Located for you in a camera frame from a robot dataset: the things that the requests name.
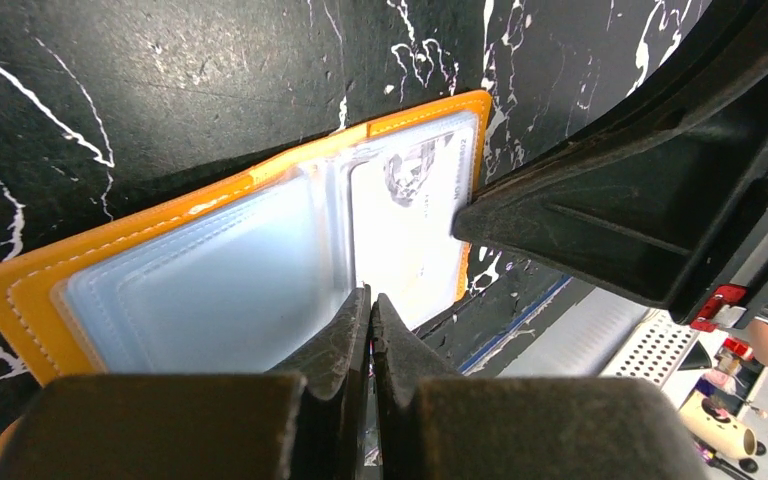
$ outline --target table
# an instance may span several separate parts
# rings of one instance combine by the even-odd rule
[[[0,2],[0,262],[477,88],[492,181],[633,91],[708,1]],[[510,321],[546,270],[476,246],[458,311]],[[0,431],[35,388],[0,338]]]

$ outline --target card holder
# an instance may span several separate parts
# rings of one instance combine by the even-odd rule
[[[73,275],[63,299],[105,368],[261,372],[326,325],[353,282],[316,186],[295,178]]]
[[[363,283],[417,326],[465,289],[449,228],[489,105],[471,92],[358,125],[1,264],[0,331],[44,384],[264,371]]]

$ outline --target orange leather cover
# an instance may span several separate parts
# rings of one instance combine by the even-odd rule
[[[287,150],[266,162],[156,207],[94,228],[0,264],[0,331],[41,384],[61,375],[99,371],[58,312],[50,292],[72,274],[151,240],[194,218],[269,185],[293,165],[331,155],[364,140],[458,111],[479,116],[473,188],[479,178],[491,97],[475,91],[366,122]],[[457,300],[466,289],[464,248]]]

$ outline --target perforated metal panel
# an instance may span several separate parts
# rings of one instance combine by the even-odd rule
[[[663,388],[698,336],[698,331],[673,323],[667,312],[651,310],[602,376],[642,378]]]

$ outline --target blue edge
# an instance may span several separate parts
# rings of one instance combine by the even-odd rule
[[[473,365],[475,365],[479,360],[481,360],[484,355],[487,355],[488,352],[493,350],[493,348],[499,344],[505,337],[516,331],[519,327],[522,326],[523,323],[525,323],[525,319],[528,318],[529,315],[534,313],[535,310],[540,308],[544,303],[546,303],[552,295],[554,295],[557,291],[564,288],[569,281],[572,279],[569,275],[564,275],[561,277],[560,280],[558,280],[552,287],[546,291],[546,293],[543,294],[536,302],[532,303],[528,307],[526,307],[525,310],[522,311],[522,314],[518,316],[514,321],[512,321],[505,330],[493,337],[489,342],[487,342],[483,347],[481,347],[477,352],[475,352],[472,357],[470,357],[466,362],[463,363],[458,368],[458,371],[461,373],[466,372],[470,368],[472,368]]]

